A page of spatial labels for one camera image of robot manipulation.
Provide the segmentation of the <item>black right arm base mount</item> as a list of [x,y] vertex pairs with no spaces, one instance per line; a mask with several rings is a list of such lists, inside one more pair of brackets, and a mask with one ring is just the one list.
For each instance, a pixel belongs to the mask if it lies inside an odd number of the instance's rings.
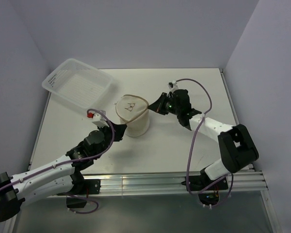
[[[189,176],[189,187],[190,190],[193,191],[201,191],[207,185],[211,184],[213,181],[209,179],[202,180],[199,178],[200,176]],[[219,202],[220,194],[219,191],[227,190],[228,184],[227,179],[223,178],[222,180],[218,181],[217,183],[213,184],[211,187],[207,189],[207,192],[203,192],[198,194],[198,198],[200,202],[207,207],[210,205],[216,205]]]

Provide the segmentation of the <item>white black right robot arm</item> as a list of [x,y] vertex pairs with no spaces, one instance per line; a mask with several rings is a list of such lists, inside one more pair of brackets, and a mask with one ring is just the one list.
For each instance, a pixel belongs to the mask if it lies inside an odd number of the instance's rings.
[[192,130],[195,127],[194,138],[197,133],[202,133],[219,145],[220,159],[202,169],[197,176],[186,174],[183,185],[189,193],[211,189],[226,175],[237,173],[259,158],[258,150],[244,125],[224,124],[194,109],[186,89],[162,93],[148,109],[161,115],[176,115],[184,128]]

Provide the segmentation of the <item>round mesh laundry bag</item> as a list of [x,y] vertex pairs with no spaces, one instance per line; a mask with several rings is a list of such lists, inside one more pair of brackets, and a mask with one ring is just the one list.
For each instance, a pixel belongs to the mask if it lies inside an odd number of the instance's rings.
[[140,96],[126,94],[115,104],[115,112],[121,124],[126,124],[125,134],[139,137],[146,133],[150,125],[149,103]]

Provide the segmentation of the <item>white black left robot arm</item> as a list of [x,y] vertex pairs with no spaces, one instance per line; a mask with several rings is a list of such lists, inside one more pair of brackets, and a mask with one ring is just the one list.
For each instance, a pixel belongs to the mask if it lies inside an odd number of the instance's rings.
[[85,188],[81,171],[93,165],[113,142],[122,140],[127,126],[111,123],[89,133],[65,155],[36,169],[9,176],[0,174],[0,222],[17,215],[23,206],[57,195],[75,195]]

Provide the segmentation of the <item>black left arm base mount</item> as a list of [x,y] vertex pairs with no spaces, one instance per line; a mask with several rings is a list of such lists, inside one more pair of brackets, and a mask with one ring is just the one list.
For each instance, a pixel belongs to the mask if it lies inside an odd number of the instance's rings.
[[[76,190],[69,193],[74,196],[82,196],[87,199],[91,195],[98,195],[100,193],[101,180],[100,179],[86,179],[80,185],[76,185]],[[73,198],[68,196],[66,198],[66,206],[69,209],[77,210],[83,209],[89,201]]]

